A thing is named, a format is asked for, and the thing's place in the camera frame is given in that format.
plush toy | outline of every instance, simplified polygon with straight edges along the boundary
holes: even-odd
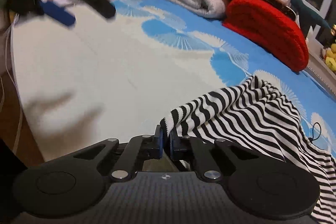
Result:
[[[324,48],[322,56],[328,68],[336,73],[336,43],[332,44],[330,48]]]
[[[332,71],[336,71],[336,61],[335,59],[331,58],[331,57],[327,57],[325,59],[325,64],[328,66],[329,69],[331,69]]]

